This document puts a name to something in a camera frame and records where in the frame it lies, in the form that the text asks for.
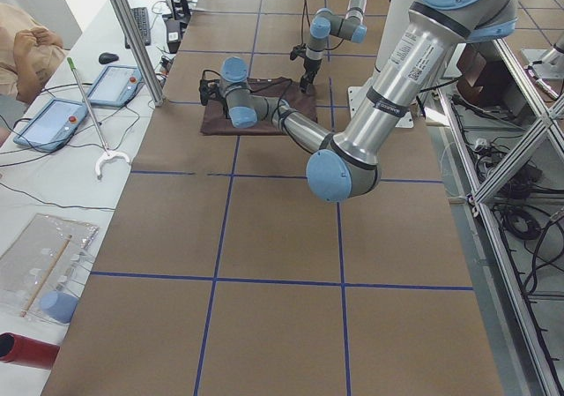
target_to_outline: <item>keyboard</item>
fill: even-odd
[[[137,28],[141,33],[141,39],[143,39],[143,43],[145,46],[151,44],[151,27],[149,26],[149,11],[145,6],[140,6],[137,8],[131,8],[131,13],[133,14],[133,18],[137,23]],[[130,48],[130,43],[127,41],[127,37],[125,38],[125,48]]]

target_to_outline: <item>label sticker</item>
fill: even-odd
[[[422,84],[441,57],[443,48],[416,34],[405,32],[390,61],[398,71],[418,85]]]

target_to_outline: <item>red cylinder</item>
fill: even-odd
[[[0,334],[0,362],[50,370],[59,347],[13,332]]]

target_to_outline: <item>person's arm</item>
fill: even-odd
[[[10,131],[3,127],[0,127],[0,146],[4,144],[6,139],[10,136]]]
[[[29,53],[37,40],[29,30],[16,33],[14,38],[14,62],[18,72],[18,101],[32,103],[41,91],[41,83],[33,69]]]
[[[38,45],[55,45],[63,48],[63,39],[57,33],[48,30],[45,27],[34,27],[31,29],[33,36],[37,40]]]

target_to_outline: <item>wooden stick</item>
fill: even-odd
[[[41,289],[45,285],[45,282],[49,278],[49,275],[51,275],[51,273],[55,269],[56,263],[59,262],[59,259],[61,258],[63,253],[66,251],[67,246],[69,246],[71,239],[72,239],[72,235],[67,235],[67,238],[63,243],[63,246],[61,246],[61,249],[56,253],[55,257],[53,258],[53,262],[51,262],[51,265],[49,266],[48,270],[43,275],[43,278],[41,279],[39,285],[37,286],[37,288],[33,292],[32,296],[29,298],[29,301],[27,301],[26,306],[24,306],[24,308],[22,308],[21,312],[19,313],[19,315],[21,317],[25,317],[27,312],[29,311],[29,309],[32,307],[33,302],[35,302],[35,299],[37,299],[37,295],[39,294],[39,292],[41,292]]]

